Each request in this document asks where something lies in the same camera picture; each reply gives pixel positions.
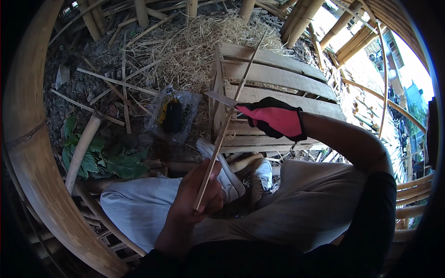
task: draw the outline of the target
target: black and pink glove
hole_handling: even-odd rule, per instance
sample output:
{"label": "black and pink glove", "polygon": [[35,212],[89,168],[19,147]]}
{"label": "black and pink glove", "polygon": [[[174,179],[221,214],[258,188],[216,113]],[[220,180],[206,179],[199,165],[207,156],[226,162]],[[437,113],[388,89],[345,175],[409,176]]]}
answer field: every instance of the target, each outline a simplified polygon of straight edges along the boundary
{"label": "black and pink glove", "polygon": [[269,137],[286,136],[294,142],[307,139],[301,123],[300,107],[293,107],[273,97],[259,102],[239,103],[236,108],[249,117],[249,125],[264,131]]}

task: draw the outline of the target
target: grey pants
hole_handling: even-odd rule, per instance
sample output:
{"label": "grey pants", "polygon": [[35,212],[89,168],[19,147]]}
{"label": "grey pants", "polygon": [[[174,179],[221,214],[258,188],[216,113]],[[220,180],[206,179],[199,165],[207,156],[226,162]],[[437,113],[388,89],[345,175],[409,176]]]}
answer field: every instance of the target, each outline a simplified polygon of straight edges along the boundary
{"label": "grey pants", "polygon": [[[115,183],[102,193],[101,205],[130,240],[149,252],[180,181],[145,178]],[[195,227],[194,244],[241,239],[310,251],[349,227],[365,181],[366,176],[352,165],[286,160],[280,188],[267,196],[266,206],[242,218],[206,218]]]}

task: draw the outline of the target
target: wooden pallet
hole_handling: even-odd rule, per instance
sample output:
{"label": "wooden pallet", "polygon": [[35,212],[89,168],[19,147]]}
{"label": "wooden pallet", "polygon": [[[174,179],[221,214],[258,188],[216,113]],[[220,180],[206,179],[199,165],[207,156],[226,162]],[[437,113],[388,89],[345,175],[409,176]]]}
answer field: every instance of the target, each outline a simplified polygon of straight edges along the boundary
{"label": "wooden pallet", "polygon": [[[218,45],[210,89],[234,98],[237,84],[242,79],[253,52],[253,48],[241,45]],[[326,79],[319,69],[276,53],[259,50],[239,101],[257,102],[265,97],[274,97],[292,106],[301,107],[303,111],[345,120],[340,106],[336,104],[332,88],[326,84]],[[210,128],[217,134],[228,109],[210,99],[209,112]],[[236,115],[233,115],[222,142],[221,152],[285,151],[292,145],[293,142],[286,137],[268,137],[261,130],[251,128],[247,120],[237,119]],[[294,149],[308,149],[315,145],[322,143],[308,138],[298,142]]]}

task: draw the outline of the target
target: sleeve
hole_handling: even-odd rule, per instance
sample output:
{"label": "sleeve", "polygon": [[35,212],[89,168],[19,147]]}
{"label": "sleeve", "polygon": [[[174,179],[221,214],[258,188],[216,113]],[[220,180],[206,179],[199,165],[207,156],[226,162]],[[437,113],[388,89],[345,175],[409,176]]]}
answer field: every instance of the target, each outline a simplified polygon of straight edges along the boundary
{"label": "sleeve", "polygon": [[394,237],[395,218],[396,181],[385,172],[371,174],[339,245],[350,266],[380,272]]}
{"label": "sleeve", "polygon": [[151,250],[140,261],[141,263],[134,270],[122,278],[179,277],[182,269],[181,261],[164,255],[156,249]]}

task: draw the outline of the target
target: knife blade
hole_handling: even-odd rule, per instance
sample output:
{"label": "knife blade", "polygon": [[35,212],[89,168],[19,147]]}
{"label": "knife blade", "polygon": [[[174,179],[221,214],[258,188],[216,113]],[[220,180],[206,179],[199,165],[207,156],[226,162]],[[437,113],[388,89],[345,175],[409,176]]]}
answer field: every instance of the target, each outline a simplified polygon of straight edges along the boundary
{"label": "knife blade", "polygon": [[208,95],[211,98],[216,99],[217,101],[224,103],[225,105],[229,106],[229,107],[235,107],[239,102],[231,99],[229,97],[226,97],[220,93],[214,92],[214,91],[208,91],[205,92],[204,94]]}

